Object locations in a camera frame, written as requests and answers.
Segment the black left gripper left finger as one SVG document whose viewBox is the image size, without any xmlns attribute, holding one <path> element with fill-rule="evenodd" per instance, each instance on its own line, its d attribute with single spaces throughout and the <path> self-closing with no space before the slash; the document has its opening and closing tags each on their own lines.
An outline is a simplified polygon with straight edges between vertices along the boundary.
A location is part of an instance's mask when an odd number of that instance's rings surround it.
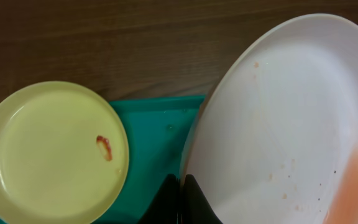
<svg viewBox="0 0 358 224">
<path fill-rule="evenodd" d="M 138 224 L 177 224 L 180 201 L 179 180 L 168 174 Z"/>
</svg>

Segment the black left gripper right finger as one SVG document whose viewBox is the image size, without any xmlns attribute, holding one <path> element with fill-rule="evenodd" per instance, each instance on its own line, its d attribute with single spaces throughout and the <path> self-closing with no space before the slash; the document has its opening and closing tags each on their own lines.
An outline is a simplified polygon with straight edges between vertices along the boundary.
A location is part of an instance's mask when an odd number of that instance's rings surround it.
<svg viewBox="0 0 358 224">
<path fill-rule="evenodd" d="M 185 177 L 182 188 L 183 224 L 222 224 L 193 175 Z"/>
</svg>

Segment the white plate with orange smear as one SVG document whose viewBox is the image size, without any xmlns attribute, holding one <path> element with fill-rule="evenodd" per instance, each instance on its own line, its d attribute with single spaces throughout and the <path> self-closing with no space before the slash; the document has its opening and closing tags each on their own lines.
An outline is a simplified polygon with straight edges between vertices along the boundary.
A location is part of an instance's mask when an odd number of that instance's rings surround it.
<svg viewBox="0 0 358 224">
<path fill-rule="evenodd" d="M 324 223 L 356 155 L 358 25 L 308 14 L 259 37 L 222 77 L 181 173 L 220 222 Z"/>
</svg>

